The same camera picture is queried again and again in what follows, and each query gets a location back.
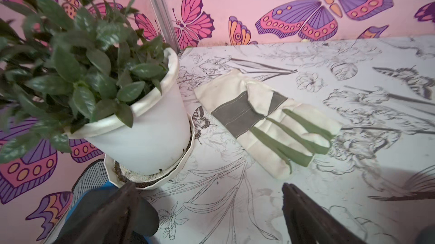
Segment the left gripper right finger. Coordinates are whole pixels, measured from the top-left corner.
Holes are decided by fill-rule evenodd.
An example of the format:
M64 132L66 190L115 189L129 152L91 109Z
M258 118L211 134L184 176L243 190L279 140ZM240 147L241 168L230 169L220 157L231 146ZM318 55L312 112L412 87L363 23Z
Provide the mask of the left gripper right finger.
M362 244L294 184L283 184L283 215L293 244Z

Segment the green potted plant white pot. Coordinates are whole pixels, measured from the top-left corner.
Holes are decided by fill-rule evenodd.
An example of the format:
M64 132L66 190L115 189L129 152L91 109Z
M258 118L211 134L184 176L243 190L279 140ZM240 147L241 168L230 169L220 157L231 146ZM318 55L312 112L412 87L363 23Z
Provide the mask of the green potted plant white pot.
M152 190L174 179L194 139L176 52L133 26L136 0L1 0L1 163L46 142L79 156L95 146L109 178Z

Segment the aluminium frame corner post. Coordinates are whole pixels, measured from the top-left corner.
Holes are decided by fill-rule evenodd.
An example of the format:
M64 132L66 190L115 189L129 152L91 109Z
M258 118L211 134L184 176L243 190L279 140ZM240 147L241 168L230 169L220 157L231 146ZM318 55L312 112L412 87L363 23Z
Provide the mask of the aluminium frame corner post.
M157 23L161 29L162 38L169 44L176 53L180 53L181 48L171 21L168 7L165 0L150 0Z

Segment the beige grey work glove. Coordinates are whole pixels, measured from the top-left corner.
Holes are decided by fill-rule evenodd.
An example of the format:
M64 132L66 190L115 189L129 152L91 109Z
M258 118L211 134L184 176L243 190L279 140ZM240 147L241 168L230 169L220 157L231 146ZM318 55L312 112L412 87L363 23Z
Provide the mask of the beige grey work glove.
M325 155L342 125L237 69L197 87L201 105L272 177L286 179L293 163L308 167Z

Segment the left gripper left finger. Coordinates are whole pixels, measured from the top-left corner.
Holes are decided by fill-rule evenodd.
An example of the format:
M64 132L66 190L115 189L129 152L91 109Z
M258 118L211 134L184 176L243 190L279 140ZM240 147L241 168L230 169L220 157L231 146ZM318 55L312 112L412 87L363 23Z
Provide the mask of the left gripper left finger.
M56 244L129 244L139 195L128 182Z

